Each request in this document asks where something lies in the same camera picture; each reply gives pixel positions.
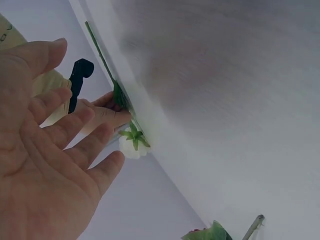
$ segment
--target white flower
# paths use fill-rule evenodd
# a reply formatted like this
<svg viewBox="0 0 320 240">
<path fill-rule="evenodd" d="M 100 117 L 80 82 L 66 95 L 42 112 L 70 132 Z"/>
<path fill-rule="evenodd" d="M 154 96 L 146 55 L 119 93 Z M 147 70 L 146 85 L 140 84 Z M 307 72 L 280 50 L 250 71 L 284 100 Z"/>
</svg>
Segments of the white flower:
<svg viewBox="0 0 320 240">
<path fill-rule="evenodd" d="M 125 129 L 125 132 L 132 133 L 130 127 Z M 141 156 L 147 155 L 150 152 L 150 147 L 145 146 L 145 144 L 138 140 L 137 150 L 134 147 L 134 140 L 130 139 L 127 135 L 122 135 L 119 138 L 119 148 L 126 158 L 129 159 L 139 159 Z"/>
</svg>

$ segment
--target beige fabric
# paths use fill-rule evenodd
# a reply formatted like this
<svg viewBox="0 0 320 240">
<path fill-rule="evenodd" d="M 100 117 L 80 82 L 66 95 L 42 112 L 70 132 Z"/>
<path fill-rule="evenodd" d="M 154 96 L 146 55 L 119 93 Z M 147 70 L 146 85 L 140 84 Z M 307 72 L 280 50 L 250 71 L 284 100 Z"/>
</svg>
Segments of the beige fabric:
<svg viewBox="0 0 320 240">
<path fill-rule="evenodd" d="M 0 14 L 0 51 L 27 43 L 20 32 Z M 32 86 L 32 96 L 46 93 L 49 90 L 68 87 L 71 88 L 71 81 L 65 79 L 59 72 L 51 70 L 38 76 Z M 69 101 L 61 105 L 49 118 L 48 123 L 53 124 L 68 114 Z"/>
</svg>

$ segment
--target left hand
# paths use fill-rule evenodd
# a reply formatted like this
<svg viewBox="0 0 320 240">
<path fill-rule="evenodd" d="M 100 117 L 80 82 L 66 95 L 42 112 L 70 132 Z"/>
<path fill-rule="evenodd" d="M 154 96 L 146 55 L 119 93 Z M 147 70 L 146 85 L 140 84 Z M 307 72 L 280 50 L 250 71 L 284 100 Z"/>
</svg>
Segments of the left hand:
<svg viewBox="0 0 320 240">
<path fill-rule="evenodd" d="M 75 112 L 89 107 L 95 113 L 94 118 L 83 128 L 83 132 L 89 134 L 103 123 L 108 123 L 113 129 L 117 129 L 131 121 L 130 112 L 126 109 L 121 109 L 115 104 L 113 97 L 114 93 L 111 91 L 93 102 L 89 102 L 86 99 L 78 100 Z"/>
</svg>

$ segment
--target finger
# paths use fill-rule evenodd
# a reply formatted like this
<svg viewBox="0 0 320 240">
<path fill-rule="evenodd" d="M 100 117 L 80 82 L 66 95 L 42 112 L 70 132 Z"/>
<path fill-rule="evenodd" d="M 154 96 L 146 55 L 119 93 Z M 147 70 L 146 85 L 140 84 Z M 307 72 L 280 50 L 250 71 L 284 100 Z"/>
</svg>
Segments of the finger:
<svg viewBox="0 0 320 240">
<path fill-rule="evenodd" d="M 77 145 L 66 149 L 64 152 L 81 169 L 86 170 L 104 149 L 113 133 L 113 129 L 107 123 L 103 123 Z"/>
<path fill-rule="evenodd" d="M 131 113 L 126 109 L 115 112 L 114 118 L 112 120 L 113 126 L 117 128 L 124 124 L 127 124 L 131 121 L 131 118 L 132 118 Z"/>
<path fill-rule="evenodd" d="M 84 107 L 64 116 L 52 126 L 47 126 L 43 129 L 51 141 L 59 149 L 63 150 L 94 116 L 95 112 L 91 108 Z"/>
<path fill-rule="evenodd" d="M 124 162 L 124 155 L 120 151 L 114 151 L 97 166 L 87 171 L 87 174 L 98 186 L 100 197 L 105 194 L 111 183 L 119 174 Z"/>
<path fill-rule="evenodd" d="M 113 107 L 113 110 L 114 110 L 115 112 L 120 112 L 121 107 L 120 107 L 118 104 L 115 104 L 114 107 Z"/>
<path fill-rule="evenodd" d="M 67 41 L 61 38 L 56 41 L 29 42 L 4 50 L 2 54 L 14 60 L 19 69 L 33 80 L 57 67 L 65 57 L 66 51 Z"/>
<path fill-rule="evenodd" d="M 34 120 L 41 125 L 58 107 L 64 104 L 72 92 L 67 88 L 57 88 L 44 94 L 33 97 L 29 104 L 29 111 L 32 113 Z"/>
<path fill-rule="evenodd" d="M 98 98 L 97 100 L 93 101 L 93 105 L 96 107 L 105 107 L 106 104 L 112 100 L 114 97 L 114 92 L 110 91 L 107 94 L 103 95 L 102 97 Z"/>
<path fill-rule="evenodd" d="M 107 109 L 114 109 L 114 107 L 115 107 L 115 105 L 116 105 L 116 103 L 115 103 L 115 101 L 113 100 L 113 99 L 111 99 L 110 101 L 108 101 L 106 104 L 105 104 L 105 108 L 107 108 Z"/>
</svg>

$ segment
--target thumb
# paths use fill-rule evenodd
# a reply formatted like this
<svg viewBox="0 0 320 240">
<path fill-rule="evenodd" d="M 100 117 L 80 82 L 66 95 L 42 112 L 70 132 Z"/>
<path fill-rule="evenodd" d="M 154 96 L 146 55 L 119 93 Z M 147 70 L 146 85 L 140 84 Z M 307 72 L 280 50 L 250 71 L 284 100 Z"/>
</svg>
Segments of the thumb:
<svg viewBox="0 0 320 240">
<path fill-rule="evenodd" d="M 1 52 L 2 57 L 10 58 L 19 69 L 31 79 L 57 67 L 67 51 L 64 38 L 56 41 L 33 41 Z"/>
</svg>

